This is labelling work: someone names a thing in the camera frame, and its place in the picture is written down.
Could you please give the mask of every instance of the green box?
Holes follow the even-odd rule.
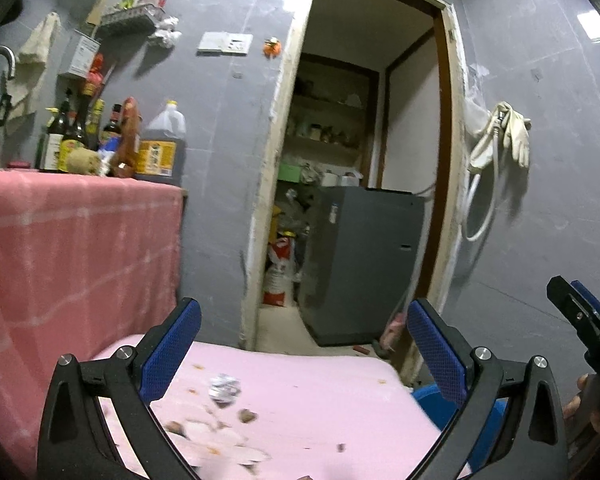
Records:
[[[280,164],[280,169],[278,170],[278,180],[284,180],[286,182],[300,182],[300,166]]]

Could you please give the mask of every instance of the silver bolt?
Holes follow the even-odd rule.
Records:
[[[541,355],[537,355],[536,357],[534,357],[534,364],[538,368],[546,368],[546,359]]]
[[[74,358],[74,356],[72,356],[71,354],[62,354],[58,358],[58,364],[60,366],[67,366],[71,362],[71,359],[73,359],[73,358]]]
[[[134,352],[134,348],[132,346],[121,346],[116,350],[116,357],[118,359],[127,359],[131,357]]]
[[[475,356],[481,361],[486,361],[488,359],[491,359],[491,350],[485,348],[484,346],[481,346],[480,348],[475,349]]]

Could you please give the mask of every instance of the blue gripper pad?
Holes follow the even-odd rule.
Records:
[[[467,394],[464,366],[417,300],[412,301],[407,310],[407,329],[442,396],[462,406]]]
[[[580,283],[578,280],[573,280],[571,286],[578,291],[585,300],[589,301],[591,306],[596,309],[596,312],[600,314],[600,300],[596,298],[589,289]]]
[[[196,300],[189,300],[189,304],[171,323],[152,354],[141,367],[138,393],[146,404],[152,400],[161,399],[166,393],[180,363],[196,338],[201,324],[200,304]]]

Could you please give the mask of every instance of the ceiling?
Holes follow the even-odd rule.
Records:
[[[432,24],[397,0],[314,0],[302,50],[380,71]]]

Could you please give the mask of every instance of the white door frame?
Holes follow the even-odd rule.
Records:
[[[276,179],[280,155],[284,143],[286,119],[288,117],[296,71],[300,61],[302,43],[313,0],[298,0],[291,28],[283,45],[280,74],[269,113],[269,135],[265,145],[260,183],[253,214],[251,216],[250,240],[246,258],[246,292],[242,298],[241,345],[254,350],[258,324],[258,309],[262,298],[262,281],[266,262],[267,239],[269,238],[270,215],[276,190]],[[460,241],[461,204],[464,202],[467,156],[463,142],[464,119],[463,99],[466,87],[466,65],[464,49],[453,5],[442,0],[425,0],[440,9],[446,32],[446,48],[449,56],[451,79],[451,153],[450,173],[440,245],[432,273],[427,299],[439,312],[442,311],[456,264]],[[403,365],[398,371],[403,381],[412,383],[422,358],[411,344]]]

